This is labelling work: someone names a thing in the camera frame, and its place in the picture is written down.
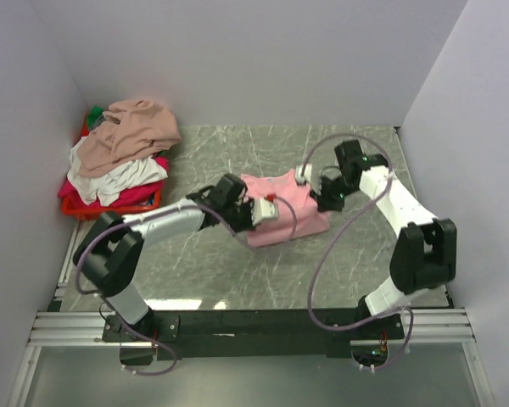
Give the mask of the pink t shirt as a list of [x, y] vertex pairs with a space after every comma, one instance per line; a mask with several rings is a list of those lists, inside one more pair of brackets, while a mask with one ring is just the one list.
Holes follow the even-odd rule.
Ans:
[[308, 237], [330, 229], [330, 213], [318, 211], [316, 200], [310, 196], [310, 187], [296, 183], [294, 169], [270, 177], [242, 174], [241, 179], [246, 183], [250, 198], [278, 197], [277, 219], [264, 221], [247, 232], [251, 247], [284, 243], [290, 237]]

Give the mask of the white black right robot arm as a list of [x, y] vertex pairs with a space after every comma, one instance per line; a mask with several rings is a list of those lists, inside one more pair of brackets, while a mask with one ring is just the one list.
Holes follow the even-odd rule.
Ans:
[[387, 152], [367, 138], [377, 153], [362, 151], [361, 136], [339, 134], [341, 143], [334, 153], [339, 176], [320, 176], [310, 195], [321, 212], [339, 212], [349, 195], [362, 192], [368, 203], [349, 218], [337, 232], [341, 238], [368, 210], [376, 208], [397, 237], [389, 264], [389, 277], [358, 303], [355, 322], [345, 326], [326, 325], [313, 310], [316, 280], [310, 280], [307, 312], [311, 320], [329, 332], [357, 330], [366, 338], [376, 337], [385, 328], [385, 317], [407, 310], [411, 301], [456, 277], [457, 229], [450, 219], [440, 219], [424, 208], [404, 187], [394, 172]]

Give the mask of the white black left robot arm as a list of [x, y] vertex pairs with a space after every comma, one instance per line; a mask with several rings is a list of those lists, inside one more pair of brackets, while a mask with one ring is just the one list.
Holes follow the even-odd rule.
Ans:
[[226, 174], [216, 185], [160, 209], [137, 215], [106, 212], [74, 254], [76, 286], [81, 287], [81, 277], [95, 286], [79, 292], [99, 295], [122, 318], [122, 330], [132, 340], [152, 337], [154, 311], [132, 282], [144, 247], [218, 224], [235, 234], [251, 231], [261, 222], [261, 207], [260, 200], [247, 196], [243, 180]]

